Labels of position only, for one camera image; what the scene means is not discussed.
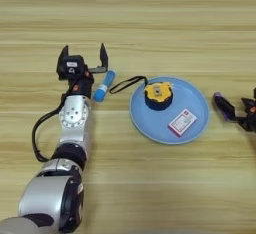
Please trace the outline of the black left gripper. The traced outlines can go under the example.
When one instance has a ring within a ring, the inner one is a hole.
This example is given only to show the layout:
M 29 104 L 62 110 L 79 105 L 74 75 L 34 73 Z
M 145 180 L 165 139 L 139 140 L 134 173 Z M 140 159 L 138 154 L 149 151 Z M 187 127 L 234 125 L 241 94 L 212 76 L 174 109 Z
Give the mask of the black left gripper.
M 100 47 L 101 66 L 89 68 L 86 64 L 78 67 L 59 66 L 64 57 L 68 55 L 68 45 L 64 46 L 57 61 L 57 74 L 60 80 L 68 81 L 67 96 L 82 95 L 91 97 L 94 84 L 94 74 L 106 73 L 108 71 L 108 55 L 104 43 Z

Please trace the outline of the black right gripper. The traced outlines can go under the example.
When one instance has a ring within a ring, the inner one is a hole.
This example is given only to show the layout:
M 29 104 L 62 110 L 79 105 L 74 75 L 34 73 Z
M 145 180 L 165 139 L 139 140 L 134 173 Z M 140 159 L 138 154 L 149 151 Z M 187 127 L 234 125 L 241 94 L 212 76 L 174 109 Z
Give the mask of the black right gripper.
M 219 92 L 213 95 L 216 107 L 228 121 L 236 122 L 239 118 L 235 114 L 235 107 Z M 243 98 L 247 116 L 239 121 L 239 125 L 248 132 L 256 132 L 256 100 Z

